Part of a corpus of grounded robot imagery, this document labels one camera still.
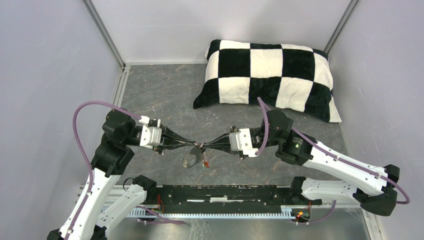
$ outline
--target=wire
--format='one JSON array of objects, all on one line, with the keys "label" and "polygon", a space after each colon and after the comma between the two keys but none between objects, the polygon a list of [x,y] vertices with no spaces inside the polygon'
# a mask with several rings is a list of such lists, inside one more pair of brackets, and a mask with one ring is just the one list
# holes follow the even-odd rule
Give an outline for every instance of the wire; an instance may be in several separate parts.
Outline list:
[{"label": "wire", "polygon": [[130,180],[130,179],[134,180],[134,178],[133,178],[133,177],[129,177],[129,178],[125,179],[125,180],[123,181],[123,183],[122,183],[122,188],[125,190],[125,192],[127,191],[127,190],[125,189],[125,183],[126,183],[128,180]]},{"label": "wire", "polygon": [[76,144],[78,145],[79,151],[81,152],[82,157],[84,158],[84,162],[85,162],[85,165],[86,165],[87,170],[88,170],[89,180],[88,180],[87,192],[85,193],[85,196],[81,201],[81,204],[79,205],[78,209],[76,210],[75,215],[73,216],[73,219],[70,221],[70,224],[69,224],[69,227],[66,231],[66,235],[65,235],[64,240],[69,239],[69,237],[72,233],[72,230],[74,228],[74,225],[77,222],[78,216],[80,216],[80,213],[83,210],[83,207],[86,204],[87,199],[89,198],[89,194],[91,194],[91,191],[92,191],[92,188],[93,188],[94,172],[92,170],[89,158],[87,157],[87,154],[84,151],[83,145],[81,144],[80,137],[78,136],[78,131],[77,131],[77,116],[78,116],[78,113],[81,111],[82,108],[84,108],[85,106],[88,106],[88,105],[103,105],[103,106],[106,106],[106,107],[109,107],[109,108],[113,108],[113,109],[115,109],[115,110],[117,110],[117,111],[119,111],[123,114],[126,114],[126,115],[128,115],[132,118],[135,118],[137,120],[141,119],[141,117],[136,115],[135,113],[129,112],[129,111],[123,109],[123,108],[120,108],[118,106],[115,106],[113,104],[110,104],[110,103],[107,103],[107,102],[104,102],[104,101],[88,101],[88,102],[81,104],[79,107],[76,108],[75,112],[73,113],[73,118],[72,118],[73,135],[75,136]]},{"label": "wire", "polygon": [[309,218],[307,218],[307,217],[304,217],[303,215],[304,214],[298,214],[297,216],[299,217],[299,218],[302,218],[302,219],[304,219],[304,220],[306,220],[306,221],[309,221],[310,219],[311,219],[311,215],[312,215],[312,209],[311,209],[311,207],[312,207],[312,202],[311,201],[309,201],[309,203],[308,203],[308,205],[307,205],[307,208],[306,208],[306,211],[309,213]]},{"label": "wire", "polygon": [[334,209],[336,208],[336,202],[337,202],[336,200],[333,201],[330,211],[327,212],[327,214],[324,215],[323,217],[321,217],[321,218],[319,218],[317,220],[313,220],[313,221],[298,222],[297,224],[300,224],[300,225],[309,225],[309,224],[316,224],[316,223],[321,222],[322,220],[328,218],[333,213]]},{"label": "wire", "polygon": [[159,215],[157,212],[150,210],[147,207],[144,206],[136,206],[137,209],[144,209],[145,211],[153,214],[159,219],[162,219],[163,221],[145,221],[145,224],[176,224],[176,225],[183,225],[186,224],[185,221],[178,221],[178,220],[169,220],[167,218],[164,218],[163,216]]},{"label": "wire", "polygon": [[160,212],[162,213],[165,212],[165,204],[162,201],[160,194],[157,195],[157,208],[159,209]]},{"label": "wire", "polygon": [[271,109],[264,103],[264,101],[262,101],[260,97],[257,97],[257,101],[259,102],[260,110],[262,111],[263,121],[265,124],[265,135],[263,136],[262,146],[260,146],[259,150],[255,153],[256,155],[260,155],[264,151],[265,146],[267,145],[268,133],[269,133],[268,116],[267,116],[267,111],[265,110],[265,108],[267,108],[268,110],[271,110]]}]

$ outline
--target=pillow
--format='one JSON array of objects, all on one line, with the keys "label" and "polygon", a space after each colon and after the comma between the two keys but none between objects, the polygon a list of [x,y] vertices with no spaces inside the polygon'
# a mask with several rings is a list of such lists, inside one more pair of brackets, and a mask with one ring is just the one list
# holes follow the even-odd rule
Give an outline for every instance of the pillow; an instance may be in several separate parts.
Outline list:
[{"label": "pillow", "polygon": [[198,109],[214,104],[258,104],[290,108],[325,122],[340,123],[333,77],[325,52],[292,44],[213,40]]}]

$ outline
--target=marble floor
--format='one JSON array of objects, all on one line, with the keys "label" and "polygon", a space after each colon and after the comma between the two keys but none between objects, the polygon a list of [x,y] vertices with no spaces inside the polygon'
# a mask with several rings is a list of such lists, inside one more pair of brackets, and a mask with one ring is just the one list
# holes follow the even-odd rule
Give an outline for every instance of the marble floor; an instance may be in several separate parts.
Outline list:
[{"label": "marble floor", "polygon": [[[258,106],[217,104],[193,109],[202,91],[206,64],[133,65],[122,107],[138,115],[162,119],[162,124],[188,139],[207,142],[227,133],[230,126],[256,128],[262,122]],[[315,137],[330,148],[346,154],[339,125],[326,123],[305,113],[284,109],[294,127]],[[324,172],[289,165],[275,157],[277,147],[268,147],[258,157],[240,160],[219,150],[206,150],[210,168],[201,164],[187,169],[183,158],[192,147],[182,147],[159,155],[150,149],[133,147],[135,156],[118,182],[144,175],[159,185],[272,184],[289,185],[295,176],[334,180]]]}]

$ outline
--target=purple cable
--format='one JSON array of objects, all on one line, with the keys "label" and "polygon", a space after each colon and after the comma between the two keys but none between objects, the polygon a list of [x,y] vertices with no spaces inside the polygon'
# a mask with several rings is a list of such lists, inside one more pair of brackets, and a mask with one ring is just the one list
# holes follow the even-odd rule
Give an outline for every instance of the purple cable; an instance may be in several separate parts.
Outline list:
[{"label": "purple cable", "polygon": [[260,146],[259,150],[256,152],[256,155],[260,155],[264,151],[265,145],[267,145],[268,132],[269,132],[268,116],[267,116],[267,111],[265,110],[265,108],[267,108],[268,110],[271,110],[271,109],[264,103],[264,101],[262,101],[260,97],[257,97],[257,101],[259,102],[260,110],[262,111],[262,115],[263,115],[263,121],[265,122],[265,135],[263,136],[262,146]]},{"label": "purple cable", "polygon": [[[126,114],[126,115],[128,115],[132,118],[135,118],[137,120],[140,120],[141,117],[132,113],[132,112],[129,112],[129,111],[123,109],[123,108],[120,108],[118,106],[115,106],[113,104],[110,104],[110,103],[107,103],[107,102],[104,102],[104,101],[88,101],[88,102],[81,104],[75,110],[75,112],[73,113],[73,118],[72,118],[73,135],[75,136],[76,144],[78,145],[79,151],[81,152],[82,157],[84,158],[84,161],[85,161],[85,165],[87,166],[87,169],[88,169],[89,181],[88,181],[87,193],[90,193],[92,191],[92,188],[93,188],[94,174],[93,174],[92,167],[90,165],[89,158],[87,157],[87,154],[84,151],[83,145],[81,144],[80,137],[78,136],[78,131],[77,131],[77,116],[78,116],[78,113],[80,112],[80,110],[82,108],[84,108],[85,106],[88,106],[88,105],[103,105],[103,106],[106,106],[106,107],[109,107],[109,108],[113,108],[113,109],[115,109],[115,110],[117,110],[117,111],[119,111],[123,114]],[[85,194],[84,198],[81,201],[81,204],[79,205],[78,209],[75,212],[75,216],[73,216],[73,219],[70,222],[70,225],[69,225],[69,228],[68,228],[68,231],[65,235],[64,240],[68,240],[68,238],[70,237],[69,232],[72,232],[72,229],[74,228],[74,225],[77,222],[78,216],[80,215],[81,211],[83,210],[83,207],[86,204],[88,198],[89,198],[89,196],[87,194]]]},{"label": "purple cable", "polygon": [[321,217],[321,218],[319,218],[319,219],[317,219],[317,220],[313,220],[313,221],[308,221],[308,222],[299,222],[298,223],[298,225],[309,225],[309,224],[316,224],[316,223],[319,223],[319,222],[321,222],[322,220],[324,220],[324,219],[326,219],[326,218],[328,218],[332,213],[333,213],[333,211],[334,211],[334,209],[336,208],[336,200],[334,200],[333,202],[332,202],[332,206],[331,206],[331,209],[330,209],[330,211],[329,212],[327,212],[327,214],[326,215],[324,215],[323,217]]},{"label": "purple cable", "polygon": [[[366,173],[369,173],[369,174],[371,174],[371,175],[373,175],[373,176],[375,176],[375,177],[379,177],[379,174],[377,173],[377,172],[375,172],[375,171],[372,171],[372,170],[369,170],[369,169],[367,169],[367,168],[365,168],[365,167],[363,167],[363,166],[360,166],[360,165],[357,165],[357,164],[355,164],[355,163],[353,163],[353,162],[350,162],[350,161],[348,161],[348,160],[346,160],[346,159],[343,159],[343,158],[341,158],[341,157],[339,157],[338,158],[338,156],[337,155],[334,155],[334,154],[332,154],[331,152],[329,152],[329,151],[327,151],[327,150],[325,150],[325,149],[323,149],[322,147],[320,147],[320,146],[318,146],[315,142],[313,142],[313,141],[311,141],[309,138],[307,138],[303,133],[301,133],[299,130],[297,130],[296,128],[294,128],[294,127],[292,127],[291,128],[295,133],[297,133],[299,136],[301,136],[303,139],[305,139],[306,140],[306,142],[308,142],[309,144],[311,144],[312,146],[314,146],[315,148],[317,148],[318,150],[320,150],[321,152],[323,152],[323,153],[325,153],[325,154],[327,154],[328,156],[330,156],[330,157],[332,157],[333,159],[338,159],[340,162],[342,162],[342,163],[344,163],[344,164],[347,164],[347,165],[349,165],[349,166],[352,166],[352,167],[355,167],[355,168],[357,168],[357,169],[359,169],[359,170],[362,170],[362,171],[364,171],[364,172],[366,172]],[[403,194],[403,196],[405,197],[405,201],[396,201],[396,203],[397,204],[409,204],[410,202],[411,202],[411,199],[410,199],[410,197],[408,196],[408,194],[405,192],[405,190],[401,187],[401,186],[399,186],[396,182],[394,182],[393,180],[391,180],[390,178],[388,178],[388,177],[385,177],[385,176],[380,176],[380,178],[381,179],[383,179],[383,180],[385,180],[386,182],[388,182],[388,183],[390,183],[390,184],[392,184],[395,188],[397,188],[397,189],[399,189],[399,191]]]},{"label": "purple cable", "polygon": [[159,219],[162,219],[163,221],[147,221],[146,224],[176,224],[176,225],[183,225],[186,224],[185,221],[177,221],[177,220],[169,220],[167,218],[164,218],[163,216],[159,215],[157,212],[152,211],[144,206],[136,206],[137,209],[144,209],[145,211],[155,215]]}]

